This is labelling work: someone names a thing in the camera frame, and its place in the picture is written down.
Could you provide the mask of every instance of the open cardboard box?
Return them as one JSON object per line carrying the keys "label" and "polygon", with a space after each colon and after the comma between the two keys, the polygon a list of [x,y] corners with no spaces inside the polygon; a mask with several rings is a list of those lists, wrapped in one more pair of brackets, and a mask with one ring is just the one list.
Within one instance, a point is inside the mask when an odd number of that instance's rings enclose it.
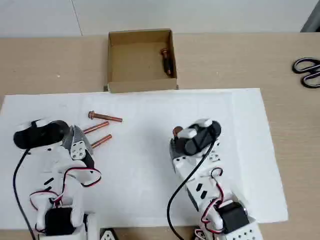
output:
{"label": "open cardboard box", "polygon": [[[161,49],[168,48],[172,76],[164,71]],[[170,29],[114,31],[108,39],[105,91],[112,93],[177,89],[176,59]]]}

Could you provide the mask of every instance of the white paper sheet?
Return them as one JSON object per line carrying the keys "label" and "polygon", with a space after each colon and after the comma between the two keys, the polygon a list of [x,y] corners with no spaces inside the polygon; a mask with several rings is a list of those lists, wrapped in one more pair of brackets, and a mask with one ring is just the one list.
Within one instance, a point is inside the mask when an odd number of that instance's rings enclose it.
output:
{"label": "white paper sheet", "polygon": [[[220,122],[220,158],[225,174],[243,191],[261,223],[288,219],[267,116],[259,89],[180,90],[143,93],[79,93],[6,96],[0,113],[0,228],[25,228],[11,186],[21,157],[12,139],[23,122],[48,118],[81,128],[100,123],[88,111],[119,116],[123,123],[88,135],[91,142],[111,133],[113,138],[94,150],[102,181],[85,190],[86,210],[99,213],[103,227],[166,226],[167,202],[180,183],[172,169],[169,140],[172,129],[200,118]],[[17,177],[17,190],[26,214],[36,212],[29,193],[45,159],[28,155]],[[175,225],[195,225],[199,216],[187,193],[172,205]]]}

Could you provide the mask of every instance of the tan table surface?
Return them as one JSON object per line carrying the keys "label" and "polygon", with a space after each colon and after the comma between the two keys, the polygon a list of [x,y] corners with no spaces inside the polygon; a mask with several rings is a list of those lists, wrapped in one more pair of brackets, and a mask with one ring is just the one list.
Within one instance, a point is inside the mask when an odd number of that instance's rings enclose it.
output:
{"label": "tan table surface", "polygon": [[[261,224],[265,240],[320,239],[320,89],[291,72],[320,58],[318,33],[175,34],[180,89],[261,88],[289,221]],[[0,95],[99,92],[107,37],[0,39]],[[182,227],[185,239],[192,228]],[[174,240],[167,227],[116,229],[120,240]],[[30,239],[0,231],[0,240]]]}

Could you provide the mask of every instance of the scissors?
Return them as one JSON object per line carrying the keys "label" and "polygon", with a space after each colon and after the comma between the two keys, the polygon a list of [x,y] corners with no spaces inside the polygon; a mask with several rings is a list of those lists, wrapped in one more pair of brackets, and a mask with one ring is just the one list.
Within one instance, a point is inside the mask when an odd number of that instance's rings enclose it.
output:
{"label": "scissors", "polygon": [[[300,63],[311,63],[312,66],[308,66],[305,68],[298,68],[298,65]],[[303,57],[295,61],[292,65],[292,71],[295,74],[304,74],[304,73],[310,73],[308,75],[305,75],[301,78],[301,84],[309,89],[317,89],[320,88],[320,82],[318,84],[312,84],[310,82],[310,79],[315,79],[316,77],[320,78],[320,60],[313,58],[313,57]]]}

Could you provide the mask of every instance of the copper screw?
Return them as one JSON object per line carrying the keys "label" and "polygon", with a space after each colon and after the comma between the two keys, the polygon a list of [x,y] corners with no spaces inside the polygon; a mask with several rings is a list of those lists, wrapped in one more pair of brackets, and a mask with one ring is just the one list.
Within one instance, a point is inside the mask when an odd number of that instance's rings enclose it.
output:
{"label": "copper screw", "polygon": [[160,50],[160,53],[162,55],[163,58],[163,68],[164,68],[164,72],[168,75],[171,76],[172,72],[171,72],[171,67],[170,67],[170,58],[169,58],[169,49],[168,48],[162,48]]}
{"label": "copper screw", "polygon": [[120,117],[102,115],[102,114],[95,113],[95,111],[90,111],[88,113],[88,118],[90,118],[90,119],[104,119],[104,120],[110,120],[110,121],[115,121],[115,122],[119,122],[119,123],[122,123],[122,121],[123,121],[123,119]]}
{"label": "copper screw", "polygon": [[95,131],[95,130],[97,130],[97,129],[100,129],[100,128],[102,128],[102,127],[104,127],[104,126],[108,126],[108,125],[109,125],[109,122],[108,122],[108,121],[105,121],[105,122],[103,122],[103,123],[100,123],[100,124],[98,124],[98,125],[95,125],[95,126],[92,126],[92,127],[89,127],[89,128],[87,128],[87,129],[83,130],[83,133],[84,133],[84,134],[88,134],[88,133],[91,133],[91,132],[93,132],[93,131]]}
{"label": "copper screw", "polygon": [[107,136],[101,138],[100,140],[94,142],[91,144],[91,147],[94,149],[98,146],[100,146],[101,144],[105,143],[106,141],[108,141],[109,139],[112,138],[112,135],[111,134],[108,134]]}
{"label": "copper screw", "polygon": [[181,132],[184,128],[182,126],[176,126],[173,130],[172,130],[172,133],[173,133],[173,136],[177,137],[178,136],[178,133]]}

